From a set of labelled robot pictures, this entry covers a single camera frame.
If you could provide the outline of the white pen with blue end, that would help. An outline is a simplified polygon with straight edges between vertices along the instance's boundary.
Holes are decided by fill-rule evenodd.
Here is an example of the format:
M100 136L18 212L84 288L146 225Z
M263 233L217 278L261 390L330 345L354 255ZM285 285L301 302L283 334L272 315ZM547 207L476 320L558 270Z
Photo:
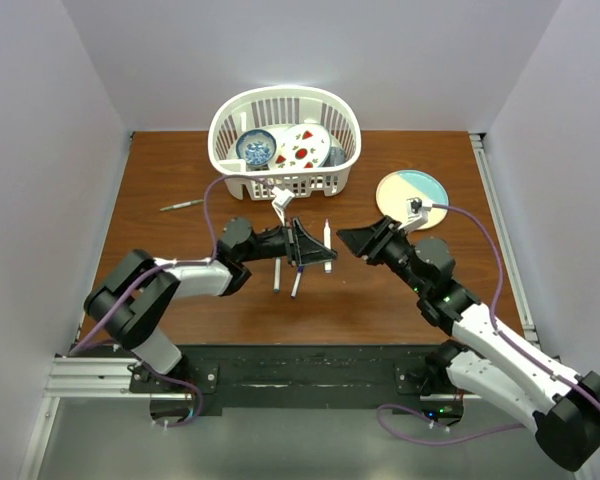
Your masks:
M327 249L330 249L332 247L331 227L330 227L329 219L326 219L324 222L323 241L324 241L324 245ZM327 274L330 274L332 272L332 269L333 269L333 266L332 266L331 260L324 263L324 271Z

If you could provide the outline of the white pen with dark-blue tip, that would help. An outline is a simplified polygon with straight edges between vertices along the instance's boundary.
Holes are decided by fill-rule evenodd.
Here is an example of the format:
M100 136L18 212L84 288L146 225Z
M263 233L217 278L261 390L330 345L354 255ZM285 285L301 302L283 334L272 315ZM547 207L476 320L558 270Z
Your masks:
M304 267L298 267L290 295L292 299L295 299L298 295L303 272Z

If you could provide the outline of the white pen with teal tip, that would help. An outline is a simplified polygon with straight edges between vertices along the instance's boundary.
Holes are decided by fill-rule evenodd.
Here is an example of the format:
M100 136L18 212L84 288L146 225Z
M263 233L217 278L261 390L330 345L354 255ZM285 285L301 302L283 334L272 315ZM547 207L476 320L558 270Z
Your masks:
M273 278L273 291L274 293L280 292L281 287L281 257L277 257L274 260L274 278Z

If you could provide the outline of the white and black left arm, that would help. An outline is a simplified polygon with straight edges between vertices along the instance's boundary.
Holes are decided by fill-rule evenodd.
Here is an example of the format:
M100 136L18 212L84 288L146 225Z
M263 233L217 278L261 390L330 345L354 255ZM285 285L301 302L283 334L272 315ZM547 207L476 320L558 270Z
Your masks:
M84 312L148 365L157 386L176 392L188 377L185 355L159 327L171 301L230 296L251 277L248 262L277 258L301 268L332 262L337 252L311 236L297 217L260 233L246 218L236 217L224 227L213 258L168 261L131 251L86 297Z

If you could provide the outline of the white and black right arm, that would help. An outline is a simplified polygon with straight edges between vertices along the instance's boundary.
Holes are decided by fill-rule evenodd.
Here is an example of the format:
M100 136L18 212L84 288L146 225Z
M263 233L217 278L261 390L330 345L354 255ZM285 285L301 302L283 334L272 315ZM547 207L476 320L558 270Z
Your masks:
M426 358L439 393L473 393L516 419L558 466L575 472L600 448L600 375L581 375L547 356L492 315L455 280L446 242L413 244L389 217L337 233L369 265L385 265L418 296L423 318L449 337Z

